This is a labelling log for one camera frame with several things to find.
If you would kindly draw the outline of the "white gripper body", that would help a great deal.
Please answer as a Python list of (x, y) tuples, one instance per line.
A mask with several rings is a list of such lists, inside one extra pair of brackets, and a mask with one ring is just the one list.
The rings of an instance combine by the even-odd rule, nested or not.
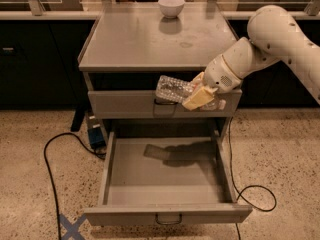
[(228, 93), (249, 74), (261, 70), (263, 58), (257, 47), (247, 38), (241, 38), (207, 65), (203, 81), (219, 93)]

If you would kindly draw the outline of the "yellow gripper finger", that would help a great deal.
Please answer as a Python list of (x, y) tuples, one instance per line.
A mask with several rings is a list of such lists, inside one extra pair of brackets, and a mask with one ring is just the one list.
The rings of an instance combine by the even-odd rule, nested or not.
[(188, 110), (195, 110), (213, 101), (216, 92), (217, 88), (209, 86), (198, 87), (182, 102), (182, 105)]
[(194, 85), (200, 84), (202, 82), (203, 76), (204, 76), (204, 73), (200, 72), (196, 77), (193, 78), (191, 83)]

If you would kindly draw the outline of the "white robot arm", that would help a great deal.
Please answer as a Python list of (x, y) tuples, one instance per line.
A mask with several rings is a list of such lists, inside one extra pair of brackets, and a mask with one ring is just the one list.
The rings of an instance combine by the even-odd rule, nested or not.
[(193, 80), (182, 105), (188, 110), (223, 108), (220, 93), (229, 93), (253, 72), (284, 62), (314, 99), (320, 94), (320, 47), (303, 33), (284, 8), (268, 5), (249, 19), (246, 37), (209, 62)]

